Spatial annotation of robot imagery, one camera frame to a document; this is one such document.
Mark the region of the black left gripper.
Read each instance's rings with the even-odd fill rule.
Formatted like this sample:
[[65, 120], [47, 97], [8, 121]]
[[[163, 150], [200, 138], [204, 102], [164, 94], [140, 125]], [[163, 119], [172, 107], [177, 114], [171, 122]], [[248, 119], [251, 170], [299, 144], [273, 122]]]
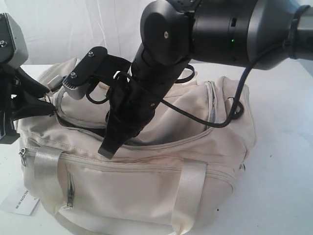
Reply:
[[20, 135], [13, 120], [28, 117], [48, 116], [55, 106], [43, 100], [17, 100], [12, 95], [22, 94], [22, 88], [29, 94], [47, 94], [50, 90], [30, 77], [22, 68], [0, 67], [0, 143], [13, 144]]

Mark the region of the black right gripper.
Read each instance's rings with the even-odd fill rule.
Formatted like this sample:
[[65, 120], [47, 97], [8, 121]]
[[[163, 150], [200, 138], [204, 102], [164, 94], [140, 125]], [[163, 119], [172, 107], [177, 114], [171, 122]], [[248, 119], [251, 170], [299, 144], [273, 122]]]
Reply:
[[110, 94], [107, 128], [98, 153], [112, 159], [124, 143], [136, 137], [180, 74], [179, 64], [150, 67], [139, 63], [133, 63], [126, 74], [120, 73]]

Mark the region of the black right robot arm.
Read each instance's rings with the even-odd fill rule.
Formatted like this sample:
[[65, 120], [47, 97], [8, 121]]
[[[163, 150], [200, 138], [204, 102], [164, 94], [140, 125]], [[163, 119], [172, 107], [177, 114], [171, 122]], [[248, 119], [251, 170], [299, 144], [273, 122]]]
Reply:
[[236, 117], [252, 69], [313, 58], [313, 8], [294, 0], [156, 0], [143, 10], [141, 44], [109, 89], [110, 110], [98, 153], [111, 159], [152, 120], [191, 60], [243, 67], [223, 128]]

